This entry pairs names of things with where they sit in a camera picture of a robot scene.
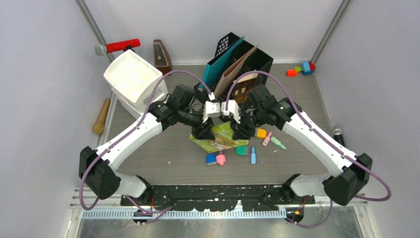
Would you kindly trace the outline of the orange eraser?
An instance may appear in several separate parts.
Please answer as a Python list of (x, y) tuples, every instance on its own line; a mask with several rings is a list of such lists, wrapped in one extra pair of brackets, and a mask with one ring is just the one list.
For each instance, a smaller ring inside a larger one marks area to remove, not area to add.
[(259, 138), (259, 139), (265, 139), (267, 137), (267, 131), (265, 129), (262, 129), (262, 128), (257, 128), (256, 133), (255, 133), (255, 137)]

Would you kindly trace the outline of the green eraser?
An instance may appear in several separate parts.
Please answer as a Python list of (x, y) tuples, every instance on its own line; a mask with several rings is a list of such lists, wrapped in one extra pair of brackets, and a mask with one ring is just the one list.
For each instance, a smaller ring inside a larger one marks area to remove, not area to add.
[(248, 153), (247, 146), (238, 146), (235, 149), (235, 153), (239, 156), (246, 156)]

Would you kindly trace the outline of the green illustrated book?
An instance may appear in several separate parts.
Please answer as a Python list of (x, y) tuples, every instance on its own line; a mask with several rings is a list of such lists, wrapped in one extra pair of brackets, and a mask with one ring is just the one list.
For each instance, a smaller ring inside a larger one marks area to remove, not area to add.
[(190, 134), (189, 139), (200, 146), (208, 153), (214, 153), (218, 151), (223, 151), (239, 146), (248, 145), (248, 140), (233, 140), (233, 129), (230, 127), (231, 122), (224, 122), (218, 125), (215, 125), (211, 131), (215, 136), (214, 140), (198, 140)]

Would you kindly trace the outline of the red brown book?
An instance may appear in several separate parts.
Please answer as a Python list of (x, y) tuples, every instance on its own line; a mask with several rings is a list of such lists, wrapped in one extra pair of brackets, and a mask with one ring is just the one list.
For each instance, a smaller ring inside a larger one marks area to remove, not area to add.
[(245, 103), (246, 93), (256, 85), (257, 77), (257, 73), (252, 73), (241, 78), (233, 88), (230, 99), (235, 100), (238, 105)]

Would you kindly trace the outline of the pink cardboard folder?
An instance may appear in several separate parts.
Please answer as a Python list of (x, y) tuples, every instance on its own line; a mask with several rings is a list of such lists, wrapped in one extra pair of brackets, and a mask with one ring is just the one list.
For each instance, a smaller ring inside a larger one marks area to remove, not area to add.
[(225, 92), (226, 88), (233, 82), (239, 70), (243, 66), (245, 60), (253, 54), (253, 52), (258, 48), (258, 45), (251, 48), (247, 51), (243, 56), (241, 56), (238, 60), (236, 60), (221, 76), (215, 91), (214, 96), (215, 98), (219, 98), (223, 92)]

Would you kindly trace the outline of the black mesh file organizer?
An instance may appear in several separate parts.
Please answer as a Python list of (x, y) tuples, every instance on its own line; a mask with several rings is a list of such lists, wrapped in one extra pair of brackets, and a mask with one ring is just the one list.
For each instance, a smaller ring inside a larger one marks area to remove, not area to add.
[[(228, 63), (227, 63), (227, 68), (226, 70), (236, 61), (238, 60), (241, 56), (243, 56), (247, 51), (249, 51), (251, 48), (253, 48), (254, 45), (252, 45), (251, 43), (248, 43), (247, 41), (243, 41), (231, 54)], [(249, 71), (255, 71), (255, 70), (259, 70), (259, 71), (264, 71), (269, 73), (271, 66), (273, 63), (273, 58), (271, 56), (269, 56), (267, 53), (265, 53), (264, 51), (260, 50), (259, 48), (257, 48), (252, 55), (250, 55), (244, 62), (243, 66), (241, 67), (241, 69), (239, 70), (239, 73), (237, 74), (237, 76), (235, 77), (235, 79), (233, 80), (233, 82), (235, 80), (237, 80), (242, 74), (249, 72)], [(209, 89), (214, 93), (215, 88), (219, 82), (219, 80), (216, 82), (215, 85), (209, 87)], [(258, 74), (257, 80), (256, 80), (256, 86), (258, 85), (265, 85), (267, 81), (267, 76)], [(232, 85), (232, 83), (230, 83), (230, 85), (226, 88), (225, 92), (223, 92), (223, 94), (217, 98), (220, 101), (225, 101), (228, 91)], [(194, 86), (194, 90), (196, 92), (196, 98), (199, 100), (199, 102), (204, 103), (205, 100), (208, 98), (208, 94), (206, 89), (204, 88), (204, 86), (202, 84), (197, 84), (196, 86)]]

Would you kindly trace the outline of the white plastic drawer unit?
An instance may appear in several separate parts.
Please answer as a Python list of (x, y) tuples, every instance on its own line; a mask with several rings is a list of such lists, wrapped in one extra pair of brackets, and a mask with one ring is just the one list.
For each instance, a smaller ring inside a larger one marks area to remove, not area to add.
[(104, 78), (123, 107), (137, 119), (145, 111), (162, 72), (133, 50), (127, 50), (108, 66)]

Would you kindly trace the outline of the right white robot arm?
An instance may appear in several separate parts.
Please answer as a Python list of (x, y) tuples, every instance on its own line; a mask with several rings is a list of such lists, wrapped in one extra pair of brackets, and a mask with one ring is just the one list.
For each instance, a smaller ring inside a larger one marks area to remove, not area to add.
[(252, 106), (248, 112), (234, 100), (221, 106), (225, 116), (233, 116), (233, 139), (250, 139), (261, 125), (272, 125), (294, 137), (327, 168), (326, 174), (293, 175), (286, 181), (283, 198), (296, 203), (303, 196), (326, 195), (333, 202), (347, 205), (367, 184), (369, 173), (356, 163), (371, 169), (372, 158), (363, 153), (357, 155), (345, 148), (320, 129), (300, 106), (292, 106), (288, 98), (278, 101), (265, 85), (259, 85), (247, 93)]

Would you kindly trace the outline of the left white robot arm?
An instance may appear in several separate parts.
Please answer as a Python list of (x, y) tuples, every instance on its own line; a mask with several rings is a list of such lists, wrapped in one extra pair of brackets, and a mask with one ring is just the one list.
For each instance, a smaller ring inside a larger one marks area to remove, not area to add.
[(139, 119), (114, 139), (97, 149), (89, 146), (82, 149), (79, 160), (82, 185), (87, 185), (100, 200), (121, 194), (133, 197), (140, 205), (147, 205), (152, 192), (146, 181), (139, 176), (119, 174), (117, 170), (141, 145), (176, 123), (190, 126), (197, 139), (214, 139), (212, 117), (220, 114), (220, 103), (211, 93), (203, 111), (197, 112), (189, 105), (194, 96), (192, 88), (178, 85), (166, 101), (151, 103)]

